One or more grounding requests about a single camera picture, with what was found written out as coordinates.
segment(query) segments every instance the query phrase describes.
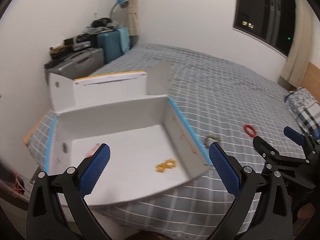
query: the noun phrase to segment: curtain tie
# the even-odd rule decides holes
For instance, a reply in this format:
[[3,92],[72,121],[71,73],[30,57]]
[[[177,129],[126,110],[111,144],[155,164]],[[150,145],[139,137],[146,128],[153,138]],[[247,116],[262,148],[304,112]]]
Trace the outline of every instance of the curtain tie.
[[128,13],[138,13],[138,6],[137,5],[129,5],[128,6]]

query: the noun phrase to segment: blue lamp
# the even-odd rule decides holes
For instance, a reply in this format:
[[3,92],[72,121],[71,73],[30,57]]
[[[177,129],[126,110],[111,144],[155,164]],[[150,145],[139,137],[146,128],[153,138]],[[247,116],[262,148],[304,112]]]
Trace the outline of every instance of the blue lamp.
[[115,5],[112,7],[111,12],[110,12],[110,19],[112,20],[113,18],[113,12],[116,8],[117,5],[120,5],[120,8],[126,8],[129,5],[129,1],[128,0],[117,0],[117,2],[115,3]]

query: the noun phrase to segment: window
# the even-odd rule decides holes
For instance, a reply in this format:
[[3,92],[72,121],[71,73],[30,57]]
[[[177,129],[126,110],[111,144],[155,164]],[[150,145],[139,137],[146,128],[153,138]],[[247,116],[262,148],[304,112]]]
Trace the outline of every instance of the window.
[[289,54],[295,25],[295,0],[237,0],[234,28]]

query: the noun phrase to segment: blue plaid pillow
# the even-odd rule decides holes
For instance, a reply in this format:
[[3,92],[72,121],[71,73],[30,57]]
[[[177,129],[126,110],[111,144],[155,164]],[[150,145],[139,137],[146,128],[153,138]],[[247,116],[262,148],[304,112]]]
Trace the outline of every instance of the blue plaid pillow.
[[314,96],[299,87],[290,92],[284,101],[301,129],[320,140],[320,105]]

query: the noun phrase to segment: beige curtain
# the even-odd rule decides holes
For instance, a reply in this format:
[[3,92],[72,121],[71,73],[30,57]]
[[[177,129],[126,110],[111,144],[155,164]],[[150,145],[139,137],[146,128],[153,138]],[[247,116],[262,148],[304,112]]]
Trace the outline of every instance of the beige curtain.
[[299,87],[307,70],[312,40],[312,8],[307,0],[296,0],[294,38],[281,76]]
[[127,27],[130,36],[139,35],[138,0],[129,0]]

